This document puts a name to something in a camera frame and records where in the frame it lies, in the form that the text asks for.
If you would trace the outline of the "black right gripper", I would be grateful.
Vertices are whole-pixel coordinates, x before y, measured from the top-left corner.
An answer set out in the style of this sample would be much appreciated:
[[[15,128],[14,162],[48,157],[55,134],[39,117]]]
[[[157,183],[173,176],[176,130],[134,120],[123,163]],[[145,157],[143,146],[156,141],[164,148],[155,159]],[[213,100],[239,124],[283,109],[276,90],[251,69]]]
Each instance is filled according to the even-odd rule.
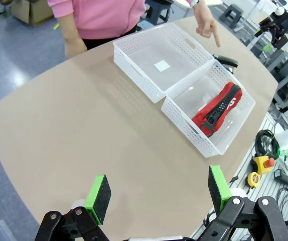
[[[286,33],[288,31],[288,17],[274,19],[264,19],[259,23],[259,30],[254,34],[255,37],[259,37],[264,32],[270,32],[272,40],[264,46],[264,52],[273,51],[275,48],[281,49],[287,42]]]

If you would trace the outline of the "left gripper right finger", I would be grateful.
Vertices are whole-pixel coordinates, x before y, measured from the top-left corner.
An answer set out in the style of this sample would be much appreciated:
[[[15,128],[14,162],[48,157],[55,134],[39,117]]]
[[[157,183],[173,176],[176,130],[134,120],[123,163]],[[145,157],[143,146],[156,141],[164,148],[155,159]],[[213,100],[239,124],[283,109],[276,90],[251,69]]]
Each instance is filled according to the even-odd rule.
[[[254,240],[288,240],[288,229],[276,200],[256,201],[234,196],[219,165],[209,166],[208,188],[216,218],[198,240],[230,240],[236,229],[246,229]]]

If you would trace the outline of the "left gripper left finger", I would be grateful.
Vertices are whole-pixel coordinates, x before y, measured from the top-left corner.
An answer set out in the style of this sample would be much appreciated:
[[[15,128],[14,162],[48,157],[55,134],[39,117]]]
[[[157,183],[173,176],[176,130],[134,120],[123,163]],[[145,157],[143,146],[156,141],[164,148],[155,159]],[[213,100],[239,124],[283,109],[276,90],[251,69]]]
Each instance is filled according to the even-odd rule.
[[[100,228],[111,198],[106,175],[95,177],[85,202],[66,214],[49,211],[45,214],[35,240],[108,240]]]

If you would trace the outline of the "person's left hand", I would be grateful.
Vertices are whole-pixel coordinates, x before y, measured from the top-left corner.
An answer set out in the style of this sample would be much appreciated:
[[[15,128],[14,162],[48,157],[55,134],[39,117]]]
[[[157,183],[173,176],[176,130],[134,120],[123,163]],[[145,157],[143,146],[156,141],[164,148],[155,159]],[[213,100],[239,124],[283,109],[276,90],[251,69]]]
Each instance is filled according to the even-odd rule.
[[[205,1],[199,1],[193,6],[195,19],[197,21],[196,32],[205,38],[213,35],[216,46],[220,47],[220,37],[217,29],[217,22],[214,19]]]

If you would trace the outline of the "person's right hand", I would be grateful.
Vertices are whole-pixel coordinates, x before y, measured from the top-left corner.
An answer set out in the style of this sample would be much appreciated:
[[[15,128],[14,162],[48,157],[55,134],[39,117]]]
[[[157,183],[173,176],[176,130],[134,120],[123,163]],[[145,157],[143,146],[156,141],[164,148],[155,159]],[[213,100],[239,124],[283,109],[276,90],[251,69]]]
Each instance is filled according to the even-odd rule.
[[[81,38],[65,40],[64,49],[67,59],[70,59],[87,51],[87,47]]]

